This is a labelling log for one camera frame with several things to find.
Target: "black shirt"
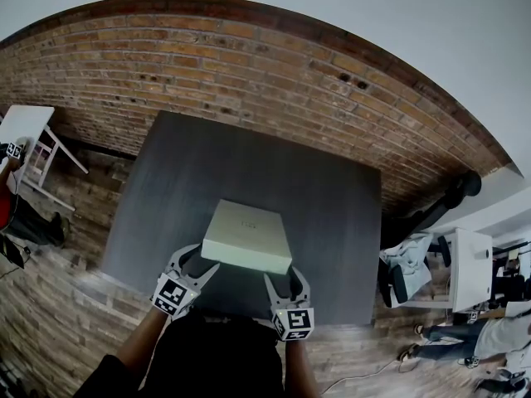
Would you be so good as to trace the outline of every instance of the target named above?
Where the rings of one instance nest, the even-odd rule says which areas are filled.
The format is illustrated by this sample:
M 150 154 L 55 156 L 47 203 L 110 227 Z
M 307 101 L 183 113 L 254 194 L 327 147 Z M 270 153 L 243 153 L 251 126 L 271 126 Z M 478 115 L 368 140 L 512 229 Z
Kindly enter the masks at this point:
M 75 398 L 106 396 L 282 396 L 276 332 L 252 320 L 206 323 L 196 313 L 168 326 L 144 385 L 105 356 Z

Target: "dark gray table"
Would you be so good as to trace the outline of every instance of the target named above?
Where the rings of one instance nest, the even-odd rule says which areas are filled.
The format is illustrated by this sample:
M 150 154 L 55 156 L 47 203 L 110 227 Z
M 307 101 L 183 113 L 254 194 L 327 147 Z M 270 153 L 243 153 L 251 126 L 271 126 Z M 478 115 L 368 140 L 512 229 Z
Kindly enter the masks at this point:
M 220 199 L 282 215 L 317 324 L 373 314 L 380 173 L 345 158 L 205 119 L 161 112 L 119 203 L 103 271 L 152 294 L 171 254 L 204 237 Z M 192 272 L 212 265 L 201 260 Z M 287 291 L 284 276 L 272 276 Z M 222 265 L 197 304 L 269 318 L 263 274 Z

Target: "white box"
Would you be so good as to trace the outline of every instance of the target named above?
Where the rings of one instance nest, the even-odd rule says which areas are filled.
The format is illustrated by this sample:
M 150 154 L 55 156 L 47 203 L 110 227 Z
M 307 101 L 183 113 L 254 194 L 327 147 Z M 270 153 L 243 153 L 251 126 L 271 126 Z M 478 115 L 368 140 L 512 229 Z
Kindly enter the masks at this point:
M 220 200 L 202 242 L 208 260 L 286 274 L 290 247 L 280 214 Z

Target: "red shirt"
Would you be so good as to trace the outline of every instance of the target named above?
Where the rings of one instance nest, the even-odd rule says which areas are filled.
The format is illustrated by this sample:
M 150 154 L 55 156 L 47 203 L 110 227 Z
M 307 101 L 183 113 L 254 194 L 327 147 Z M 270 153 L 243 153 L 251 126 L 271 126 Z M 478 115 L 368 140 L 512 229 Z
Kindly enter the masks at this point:
M 11 209 L 11 192 L 7 187 L 0 191 L 0 228 L 9 221 L 9 210 Z

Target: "brick wall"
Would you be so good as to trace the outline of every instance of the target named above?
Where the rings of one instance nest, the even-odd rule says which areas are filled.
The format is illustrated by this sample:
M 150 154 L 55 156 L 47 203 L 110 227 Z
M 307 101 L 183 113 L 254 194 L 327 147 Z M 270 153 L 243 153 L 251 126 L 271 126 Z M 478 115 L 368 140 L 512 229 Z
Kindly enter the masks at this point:
M 405 62 L 275 7 L 110 0 L 42 20 L 0 49 L 0 104 L 55 106 L 57 133 L 136 154 L 161 109 L 214 119 L 381 169 L 386 211 L 426 203 L 468 168 L 510 162 Z

